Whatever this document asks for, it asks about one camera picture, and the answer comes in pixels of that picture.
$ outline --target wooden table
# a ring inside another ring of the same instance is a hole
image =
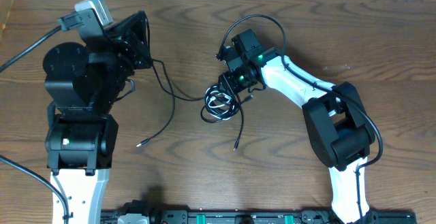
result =
[[[4,63],[56,26],[81,0],[15,0],[0,42]],[[285,27],[287,55],[314,76],[349,81],[384,138],[385,153],[365,171],[372,208],[412,210],[419,223],[436,221],[436,0],[106,0],[116,21],[145,10],[151,52],[166,62],[171,80],[202,96],[226,66],[215,59],[228,27],[261,13]],[[281,45],[278,28],[247,21],[268,47]],[[0,74],[1,154],[49,177],[44,55],[76,31],[58,33]],[[191,209],[299,209],[329,207],[328,170],[313,153],[300,108],[268,89],[244,105],[240,148],[233,143],[240,117],[208,124],[202,102],[176,101],[171,125],[147,146],[171,113],[171,98],[153,71],[133,77],[136,92],[111,114],[120,125],[104,208],[132,199]],[[376,143],[371,157],[377,153]],[[47,188],[0,165],[0,222],[48,223]]]

